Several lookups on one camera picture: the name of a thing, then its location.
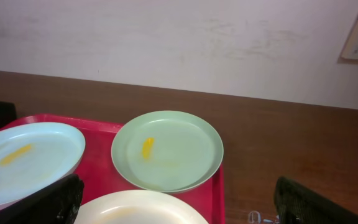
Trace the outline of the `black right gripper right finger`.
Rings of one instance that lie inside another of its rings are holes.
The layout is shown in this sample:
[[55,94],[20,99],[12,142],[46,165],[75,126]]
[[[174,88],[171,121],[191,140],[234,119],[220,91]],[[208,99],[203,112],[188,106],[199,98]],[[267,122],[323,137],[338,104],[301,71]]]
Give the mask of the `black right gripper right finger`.
[[273,196],[282,224],[358,224],[358,215],[286,177]]

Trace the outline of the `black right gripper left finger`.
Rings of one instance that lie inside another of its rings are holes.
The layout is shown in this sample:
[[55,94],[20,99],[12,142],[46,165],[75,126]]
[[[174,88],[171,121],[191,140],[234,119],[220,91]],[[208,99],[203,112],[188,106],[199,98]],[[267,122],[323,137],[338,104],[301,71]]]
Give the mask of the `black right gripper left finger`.
[[0,210],[0,224],[72,224],[81,205],[84,187],[78,175],[70,174]]

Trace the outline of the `light blue plate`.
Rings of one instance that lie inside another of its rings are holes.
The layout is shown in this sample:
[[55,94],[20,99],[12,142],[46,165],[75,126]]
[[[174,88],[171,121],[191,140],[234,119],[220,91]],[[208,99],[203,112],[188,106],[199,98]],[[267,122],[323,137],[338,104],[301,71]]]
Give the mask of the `light blue plate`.
[[63,123],[0,131],[0,210],[73,173],[85,145],[82,132]]

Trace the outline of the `cream white plate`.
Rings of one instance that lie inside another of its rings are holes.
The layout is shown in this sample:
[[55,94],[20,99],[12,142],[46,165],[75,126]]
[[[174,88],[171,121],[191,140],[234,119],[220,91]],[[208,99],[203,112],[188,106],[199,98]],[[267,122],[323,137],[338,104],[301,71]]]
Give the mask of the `cream white plate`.
[[104,195],[78,211],[75,224],[208,224],[184,201],[150,190],[125,190]]

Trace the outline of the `light green plate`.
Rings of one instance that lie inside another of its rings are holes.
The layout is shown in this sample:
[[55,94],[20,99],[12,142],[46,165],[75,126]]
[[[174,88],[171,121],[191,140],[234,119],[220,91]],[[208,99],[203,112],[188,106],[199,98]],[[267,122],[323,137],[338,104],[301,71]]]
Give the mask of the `light green plate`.
[[223,141],[205,120],[154,111],[126,123],[111,145],[118,173],[132,185],[169,194],[197,188],[219,169]]

